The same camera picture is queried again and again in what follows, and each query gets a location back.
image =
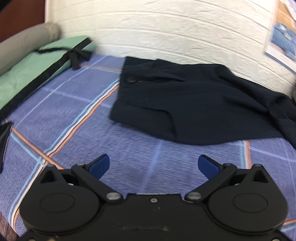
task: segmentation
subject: light blue stripe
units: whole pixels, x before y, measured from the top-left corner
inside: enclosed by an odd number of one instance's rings
[[[21,190],[19,191],[18,195],[16,196],[16,198],[14,199],[10,210],[9,210],[9,214],[8,214],[8,221],[11,223],[12,225],[12,220],[11,220],[11,214],[12,214],[12,210],[16,204],[16,202],[18,201],[18,199],[20,198],[21,194],[23,193],[25,187],[28,185],[29,181],[32,179],[33,175],[36,173],[37,168],[39,167],[40,163],[44,166],[44,164],[41,162],[41,157],[37,158],[34,154],[32,154],[18,139],[17,137],[11,133],[10,134],[11,138],[17,143],[19,144],[37,163],[35,164],[32,172],[30,173],[30,175],[28,176],[28,178],[26,179],[25,183],[23,184]]]
[[[54,89],[46,88],[46,87],[42,87],[41,90],[49,91],[49,92],[54,91]],[[69,98],[72,98],[72,99],[76,99],[76,100],[81,100],[81,101],[84,101],[84,102],[88,102],[88,103],[91,102],[91,100],[89,100],[89,99],[85,99],[83,97],[79,97],[79,96],[76,96],[76,95],[71,95],[71,94],[68,94],[68,93],[65,93],[65,92],[62,92],[62,91],[55,91],[54,93],[55,94],[58,94],[58,95],[65,96],[65,97],[69,97]]]
[[[118,82],[119,79],[115,80],[114,82],[112,82],[106,89],[104,89],[91,103],[89,103],[83,110],[82,112],[72,121],[72,123],[70,125],[68,125],[63,131],[62,133],[58,136],[58,138],[56,138],[56,140],[52,143],[52,145],[47,148],[44,152],[47,153],[49,150],[51,150],[57,143],[58,141],[64,136],[64,134],[74,125],[76,124],[76,122],[79,120],[79,118],[81,116],[83,116],[83,114],[87,111],[87,109],[94,104],[102,95],[105,94],[105,92],[107,92],[115,83]]]
[[[16,136],[15,136],[15,134],[13,134],[13,133],[11,133],[10,134],[10,136],[11,136],[11,138],[17,143],[17,144],[19,144],[20,146],[21,146],[21,148],[23,148],[24,150],[25,150],[25,152],[26,153],[28,153],[29,154],[29,156],[30,157],[32,157],[37,163],[39,163],[40,165],[43,165],[43,166],[45,166],[44,164],[43,164],[43,162],[42,161],[40,161],[40,158],[38,158],[37,156],[35,156]]]
[[[282,228],[281,232],[287,232],[287,231],[293,230],[294,228],[296,228],[296,224],[293,224],[292,226],[289,226],[286,228]]]
[[[243,141],[239,141],[239,159],[241,161],[241,169],[245,169],[246,164],[244,161],[244,142]]]
[[[142,182],[142,185],[141,185],[140,190],[138,191],[138,193],[143,193],[145,191],[147,183],[148,183],[148,181],[149,181],[149,179],[150,179],[150,177],[151,177],[151,175],[153,173],[154,166],[155,166],[155,164],[157,162],[157,158],[159,156],[162,144],[163,144],[163,140],[160,140],[159,143],[156,146],[155,154],[154,154],[154,156],[152,158],[150,167],[149,167],[149,169],[148,169],[148,171],[147,171],[147,173],[146,173],[146,175],[144,177],[144,180]]]

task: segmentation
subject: green pillow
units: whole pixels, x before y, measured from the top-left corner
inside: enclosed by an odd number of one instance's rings
[[[75,48],[93,52],[96,45],[87,36],[76,36],[49,43],[41,49]],[[66,50],[39,54],[32,52],[10,71],[0,76],[0,120],[53,77],[70,67]]]

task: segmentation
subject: black pillow trim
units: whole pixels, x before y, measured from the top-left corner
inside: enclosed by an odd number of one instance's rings
[[[82,50],[92,41],[89,38],[84,39],[74,48]],[[65,53],[57,62],[53,63],[39,76],[32,80],[25,86],[16,96],[14,96],[3,108],[0,110],[0,120],[4,120],[13,110],[15,110],[25,99],[37,90],[45,81],[47,81],[59,68],[61,68],[69,60],[68,53]]]

